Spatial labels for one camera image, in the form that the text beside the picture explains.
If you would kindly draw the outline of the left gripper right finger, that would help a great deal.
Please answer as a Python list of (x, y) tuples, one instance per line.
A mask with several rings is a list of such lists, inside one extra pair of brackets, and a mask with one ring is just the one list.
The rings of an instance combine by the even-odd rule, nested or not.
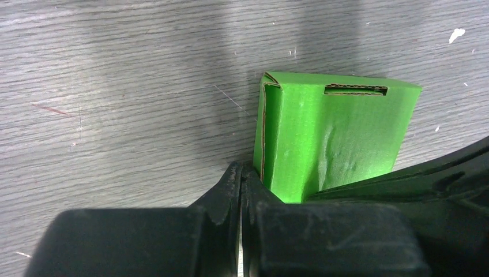
[(407, 218), (389, 205), (286, 204), (241, 171), (245, 276), (430, 276)]

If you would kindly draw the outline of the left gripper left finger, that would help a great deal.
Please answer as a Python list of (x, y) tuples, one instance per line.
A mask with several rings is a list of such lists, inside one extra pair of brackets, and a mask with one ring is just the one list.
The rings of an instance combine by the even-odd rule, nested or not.
[(40, 240), (26, 276), (236, 276), (240, 177), (233, 162), (185, 208), (70, 209)]

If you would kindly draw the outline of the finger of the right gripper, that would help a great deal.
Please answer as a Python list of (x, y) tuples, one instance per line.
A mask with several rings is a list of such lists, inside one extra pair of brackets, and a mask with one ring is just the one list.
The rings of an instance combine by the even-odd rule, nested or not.
[(393, 205), (409, 219), (435, 276), (488, 275), (488, 138), (306, 200)]

